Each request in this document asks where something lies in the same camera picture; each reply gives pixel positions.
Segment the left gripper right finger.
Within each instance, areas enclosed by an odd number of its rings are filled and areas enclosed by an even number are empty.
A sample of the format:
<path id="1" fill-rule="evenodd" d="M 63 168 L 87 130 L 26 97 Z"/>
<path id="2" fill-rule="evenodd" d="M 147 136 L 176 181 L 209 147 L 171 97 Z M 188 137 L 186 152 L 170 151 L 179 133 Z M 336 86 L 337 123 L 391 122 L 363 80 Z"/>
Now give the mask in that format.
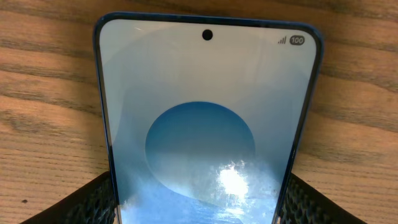
<path id="1" fill-rule="evenodd" d="M 290 175 L 278 223 L 366 224 L 294 174 Z"/>

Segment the blue Galaxy smartphone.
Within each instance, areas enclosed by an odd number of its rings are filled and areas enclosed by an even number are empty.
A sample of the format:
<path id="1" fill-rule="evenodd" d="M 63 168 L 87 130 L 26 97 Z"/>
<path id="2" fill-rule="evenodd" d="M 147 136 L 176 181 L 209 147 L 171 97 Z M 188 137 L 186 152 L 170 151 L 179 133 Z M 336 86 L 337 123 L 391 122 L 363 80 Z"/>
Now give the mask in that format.
<path id="1" fill-rule="evenodd" d="M 323 56 L 300 22 L 112 12 L 93 31 L 118 223 L 276 223 Z"/>

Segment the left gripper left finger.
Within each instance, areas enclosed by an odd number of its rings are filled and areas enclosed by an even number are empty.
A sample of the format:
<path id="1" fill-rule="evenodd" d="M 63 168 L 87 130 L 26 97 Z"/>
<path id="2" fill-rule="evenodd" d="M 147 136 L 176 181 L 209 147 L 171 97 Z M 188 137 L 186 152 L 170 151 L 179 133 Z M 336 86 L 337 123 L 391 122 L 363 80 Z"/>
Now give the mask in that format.
<path id="1" fill-rule="evenodd" d="M 113 224 L 116 201 L 106 171 L 21 224 Z"/>

